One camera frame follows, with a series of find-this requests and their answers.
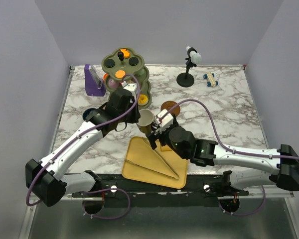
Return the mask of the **black patterned sandwich cookie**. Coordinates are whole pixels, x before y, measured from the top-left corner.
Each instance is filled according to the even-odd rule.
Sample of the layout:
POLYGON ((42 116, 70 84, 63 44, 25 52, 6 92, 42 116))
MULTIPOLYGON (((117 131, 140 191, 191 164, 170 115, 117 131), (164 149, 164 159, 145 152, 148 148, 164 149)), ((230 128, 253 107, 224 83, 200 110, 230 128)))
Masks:
POLYGON ((112 68, 115 66, 115 61, 113 59, 107 59, 104 64, 107 68, 112 68))

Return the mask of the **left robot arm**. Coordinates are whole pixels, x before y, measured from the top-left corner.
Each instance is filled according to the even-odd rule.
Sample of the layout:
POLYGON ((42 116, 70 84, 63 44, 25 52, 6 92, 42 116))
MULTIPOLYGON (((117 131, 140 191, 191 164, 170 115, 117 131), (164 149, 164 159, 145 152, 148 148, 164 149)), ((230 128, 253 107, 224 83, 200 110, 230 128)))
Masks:
POLYGON ((137 123, 139 91, 131 83, 117 88, 109 100, 99 108, 83 113, 83 123, 59 148, 39 161, 29 160, 25 165, 25 184, 41 202, 51 207, 65 194, 84 191, 94 197, 100 193, 97 176, 83 172, 67 176, 68 168, 93 144, 115 130, 119 123, 137 123))

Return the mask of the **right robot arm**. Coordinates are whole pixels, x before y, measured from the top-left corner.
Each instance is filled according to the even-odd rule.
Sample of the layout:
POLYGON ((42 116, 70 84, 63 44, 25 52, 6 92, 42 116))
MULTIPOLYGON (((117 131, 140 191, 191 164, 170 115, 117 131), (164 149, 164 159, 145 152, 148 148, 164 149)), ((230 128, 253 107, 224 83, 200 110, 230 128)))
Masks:
POLYGON ((299 191, 299 157, 290 145, 278 149, 247 149, 226 146, 220 142, 197 139, 181 127, 175 116, 155 120, 146 134, 152 149, 156 142, 167 145, 180 158, 200 167, 238 166, 242 172, 226 172, 219 183, 220 191, 231 195, 253 186, 275 185, 286 191, 299 191))

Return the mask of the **yellow frosted donut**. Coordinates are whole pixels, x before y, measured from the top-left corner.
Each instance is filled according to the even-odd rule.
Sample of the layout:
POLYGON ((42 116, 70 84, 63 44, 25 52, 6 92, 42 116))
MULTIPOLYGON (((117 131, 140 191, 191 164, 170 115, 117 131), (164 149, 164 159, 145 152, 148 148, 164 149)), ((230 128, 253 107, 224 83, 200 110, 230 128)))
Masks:
POLYGON ((149 102, 149 99, 146 95, 141 94, 138 99, 138 105, 144 106, 149 102))

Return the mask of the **black cream mug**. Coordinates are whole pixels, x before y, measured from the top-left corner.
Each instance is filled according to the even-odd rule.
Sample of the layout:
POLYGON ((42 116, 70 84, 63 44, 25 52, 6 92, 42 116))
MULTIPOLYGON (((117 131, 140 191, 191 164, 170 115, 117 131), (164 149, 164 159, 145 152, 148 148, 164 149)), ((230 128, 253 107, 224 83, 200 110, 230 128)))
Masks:
POLYGON ((140 118, 137 123, 137 127, 140 132, 147 134, 151 132, 151 124, 154 121, 154 114, 147 109, 139 110, 140 118))

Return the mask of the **black lamp white bulb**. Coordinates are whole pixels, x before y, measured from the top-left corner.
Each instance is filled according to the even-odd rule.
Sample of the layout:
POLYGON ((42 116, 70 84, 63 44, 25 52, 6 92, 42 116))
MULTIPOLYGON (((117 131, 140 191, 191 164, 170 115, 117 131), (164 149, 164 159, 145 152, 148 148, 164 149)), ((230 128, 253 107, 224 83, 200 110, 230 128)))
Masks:
POLYGON ((197 52, 194 47, 187 46, 187 57, 186 57, 186 71, 185 73, 180 73, 177 78, 176 82, 184 88, 189 88, 194 84, 194 77, 189 73, 189 70, 193 67, 196 67, 197 64, 201 62, 201 54, 197 52))

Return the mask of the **metal serving tongs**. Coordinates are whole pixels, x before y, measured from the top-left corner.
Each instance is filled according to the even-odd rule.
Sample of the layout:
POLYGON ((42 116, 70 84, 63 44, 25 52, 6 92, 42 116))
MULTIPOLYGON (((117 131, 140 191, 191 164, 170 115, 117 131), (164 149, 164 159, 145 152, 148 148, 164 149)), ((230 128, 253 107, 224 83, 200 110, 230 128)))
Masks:
POLYGON ((179 174, 160 153, 152 150, 150 143, 145 138, 130 141, 125 162, 168 178, 179 179, 179 174))

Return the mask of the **round orange biscuit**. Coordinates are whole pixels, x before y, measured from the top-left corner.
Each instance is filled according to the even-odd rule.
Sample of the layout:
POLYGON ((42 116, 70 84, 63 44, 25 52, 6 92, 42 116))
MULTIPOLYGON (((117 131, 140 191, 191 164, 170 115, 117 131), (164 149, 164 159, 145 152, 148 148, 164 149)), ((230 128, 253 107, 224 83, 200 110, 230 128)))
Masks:
POLYGON ((118 79, 122 79, 124 76, 125 76, 125 71, 124 70, 118 70, 116 73, 115 73, 115 77, 118 78, 118 79))

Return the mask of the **purple snowball cake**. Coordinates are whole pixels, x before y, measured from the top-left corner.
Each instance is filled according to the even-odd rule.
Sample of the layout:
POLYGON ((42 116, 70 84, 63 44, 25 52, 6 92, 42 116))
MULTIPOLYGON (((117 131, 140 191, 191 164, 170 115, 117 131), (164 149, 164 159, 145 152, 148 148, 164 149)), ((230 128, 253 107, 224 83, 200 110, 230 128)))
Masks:
POLYGON ((108 86, 109 86, 109 88, 110 89, 116 89, 118 86, 119 86, 120 84, 119 84, 119 82, 117 82, 117 81, 115 81, 115 80, 113 80, 113 79, 109 79, 108 80, 108 86))

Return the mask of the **yellow serving tray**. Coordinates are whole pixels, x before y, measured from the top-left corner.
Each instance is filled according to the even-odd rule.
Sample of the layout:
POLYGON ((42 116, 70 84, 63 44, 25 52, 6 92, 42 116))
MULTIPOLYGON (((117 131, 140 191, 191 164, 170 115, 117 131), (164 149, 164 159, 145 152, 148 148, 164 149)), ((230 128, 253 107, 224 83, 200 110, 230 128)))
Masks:
POLYGON ((144 137, 130 140, 125 156, 122 176, 126 179, 181 189, 186 184, 188 161, 180 158, 168 146, 152 149, 144 137))

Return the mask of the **orange fish cookie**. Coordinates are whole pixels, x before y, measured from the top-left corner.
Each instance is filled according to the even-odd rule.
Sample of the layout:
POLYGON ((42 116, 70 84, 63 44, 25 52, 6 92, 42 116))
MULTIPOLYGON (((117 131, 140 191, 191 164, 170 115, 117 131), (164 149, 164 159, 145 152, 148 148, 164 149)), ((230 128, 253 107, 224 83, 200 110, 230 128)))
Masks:
POLYGON ((120 51, 123 53, 125 59, 130 57, 130 52, 127 49, 120 49, 120 51))

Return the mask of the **dark blue mug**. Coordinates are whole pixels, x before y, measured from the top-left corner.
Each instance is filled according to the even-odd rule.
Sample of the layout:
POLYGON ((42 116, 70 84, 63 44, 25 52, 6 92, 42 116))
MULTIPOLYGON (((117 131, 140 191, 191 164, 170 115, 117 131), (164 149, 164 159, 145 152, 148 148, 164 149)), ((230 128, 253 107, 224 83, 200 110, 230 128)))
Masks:
POLYGON ((87 110, 85 110, 85 111, 83 112, 83 114, 82 114, 82 118, 83 118, 83 120, 86 119, 86 117, 89 115, 89 113, 90 113, 92 110, 93 110, 93 108, 90 108, 90 109, 87 109, 87 110))

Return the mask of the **dark wooden coaster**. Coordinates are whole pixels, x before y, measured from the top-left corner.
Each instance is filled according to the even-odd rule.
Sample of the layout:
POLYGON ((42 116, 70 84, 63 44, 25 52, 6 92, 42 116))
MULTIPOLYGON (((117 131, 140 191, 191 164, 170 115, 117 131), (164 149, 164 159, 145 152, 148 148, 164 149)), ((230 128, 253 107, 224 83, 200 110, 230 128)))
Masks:
MULTIPOLYGON (((160 110, 167 110, 169 111, 172 107, 174 107, 177 103, 174 101, 166 101, 164 102, 161 107, 160 110)), ((175 116, 178 116, 180 113, 180 106, 175 107, 172 111, 171 114, 174 114, 175 116)))

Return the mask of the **green tiered cake stand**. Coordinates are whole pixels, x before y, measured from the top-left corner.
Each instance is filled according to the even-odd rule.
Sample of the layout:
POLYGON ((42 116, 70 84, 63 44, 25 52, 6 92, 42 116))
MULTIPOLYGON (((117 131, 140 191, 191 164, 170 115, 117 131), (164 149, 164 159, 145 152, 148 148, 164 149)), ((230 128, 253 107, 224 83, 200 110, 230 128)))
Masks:
POLYGON ((105 74, 107 73, 108 76, 106 78, 106 80, 104 80, 104 83, 105 83, 105 87, 106 89, 111 93, 113 92, 114 90, 113 89, 110 89, 109 86, 108 86, 108 80, 109 79, 113 79, 117 82, 119 82, 119 86, 118 88, 121 87, 121 80, 122 79, 118 79, 115 77, 115 73, 118 71, 118 70, 124 70, 126 74, 129 74, 129 75, 134 75, 138 82, 139 82, 139 85, 140 85, 140 93, 141 94, 144 94, 148 97, 149 99, 149 102, 144 105, 144 106, 140 106, 139 105, 139 108, 140 109, 146 109, 148 108, 150 105, 151 105, 151 85, 150 85, 150 82, 149 82, 149 76, 150 76, 150 73, 149 73, 149 70, 148 68, 145 66, 145 62, 144 62, 144 58, 137 54, 132 48, 130 47, 121 47, 121 48, 118 48, 116 50, 114 50, 113 53, 107 55, 103 60, 102 60, 102 69, 103 71, 105 72, 105 74), (129 52, 130 52, 130 57, 125 59, 124 56, 123 56, 123 53, 120 51, 120 49, 127 49, 129 52), (139 59, 139 63, 138 65, 136 66, 131 66, 129 64, 129 59, 131 57, 138 57, 139 59), (104 64, 104 62, 107 60, 107 59, 113 59, 115 61, 115 66, 112 67, 112 68, 107 68, 104 64), (142 75, 142 76, 139 76, 139 71, 141 71, 142 69, 145 70, 145 73, 142 75))

